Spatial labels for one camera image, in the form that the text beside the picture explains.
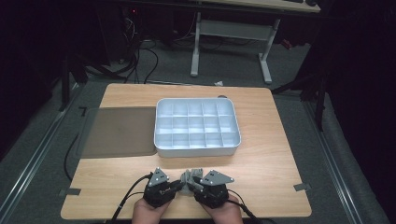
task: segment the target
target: tray compartment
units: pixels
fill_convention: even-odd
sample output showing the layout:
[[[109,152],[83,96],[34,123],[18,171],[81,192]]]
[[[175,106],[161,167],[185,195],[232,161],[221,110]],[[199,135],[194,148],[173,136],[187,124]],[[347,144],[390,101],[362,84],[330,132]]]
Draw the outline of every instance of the tray compartment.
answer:
[[[154,143],[162,157],[233,155],[241,143],[230,99],[162,99],[156,113]]]

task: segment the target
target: black cable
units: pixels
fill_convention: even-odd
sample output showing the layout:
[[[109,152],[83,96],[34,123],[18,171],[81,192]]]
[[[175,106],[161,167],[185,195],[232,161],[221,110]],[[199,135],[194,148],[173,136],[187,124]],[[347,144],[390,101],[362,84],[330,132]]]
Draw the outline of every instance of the black cable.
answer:
[[[136,187],[136,185],[138,183],[140,183],[140,181],[144,180],[144,179],[151,179],[151,177],[153,176],[153,173],[150,173],[149,175],[144,175],[142,177],[140,177],[136,182],[134,182],[134,184],[131,186],[131,188],[128,190],[128,192],[125,194],[125,196],[123,197],[122,201],[120,202],[119,207],[117,208],[116,212],[113,215],[113,218],[111,218],[110,223],[115,223],[115,221],[117,220],[117,216],[119,215],[122,207],[124,206],[126,200],[130,197],[130,193],[131,191],[134,189],[134,187]]]
[[[158,65],[158,55],[151,49],[145,49],[145,50],[148,50],[154,54],[154,56],[156,58],[156,62],[155,62],[154,67],[152,68],[152,70],[146,75],[146,78],[145,78],[145,81],[143,82],[143,84],[146,84],[148,82],[149,76],[151,76],[152,72],[154,72],[154,70],[157,68],[157,65]]]
[[[137,64],[136,68],[134,69],[134,84],[140,84],[139,75],[137,74],[137,65],[140,59],[140,49],[137,49]]]
[[[128,195],[127,199],[131,198],[132,196],[134,196],[136,194],[142,194],[142,193],[145,193],[145,192],[135,192],[133,194]]]
[[[131,72],[125,77],[124,83],[127,83],[127,82],[128,82],[129,77],[130,77],[131,74],[134,72],[134,70],[137,68],[137,64],[138,64],[138,62],[139,62],[139,56],[137,56],[137,58],[136,58],[136,56],[134,55],[134,59],[135,59],[135,61],[136,61],[136,63],[134,64],[134,68],[133,68],[133,69],[131,70]]]
[[[236,194],[236,196],[238,196],[239,199],[241,200],[242,204],[245,204],[245,202],[244,202],[244,200],[242,199],[241,195],[239,195],[237,192],[235,192],[235,191],[233,191],[233,190],[231,190],[231,189],[228,189],[228,191],[230,191],[230,192]]]
[[[66,174],[66,176],[70,180],[70,182],[73,180],[73,178],[67,171],[67,157],[69,156],[69,153],[70,153],[71,149],[73,148],[73,145],[76,143],[77,138],[78,138],[78,134],[76,134],[76,137],[73,139],[72,144],[70,144],[69,149],[67,149],[66,155],[64,156],[64,173]]]
[[[262,224],[262,221],[261,221],[260,219],[258,219],[256,216],[254,216],[254,214],[253,214],[252,212],[250,212],[250,210],[248,210],[248,208],[247,208],[246,205],[244,205],[244,204],[242,204],[242,203],[234,202],[234,201],[229,200],[229,199],[227,199],[226,202],[227,202],[227,203],[233,203],[233,204],[238,205],[239,207],[242,208],[242,210],[243,210],[254,222],[256,222],[257,224]],[[273,223],[273,224],[276,224],[276,222],[273,221],[271,218],[263,218],[262,220],[264,220],[264,221],[269,221],[269,222],[271,222],[271,223]]]

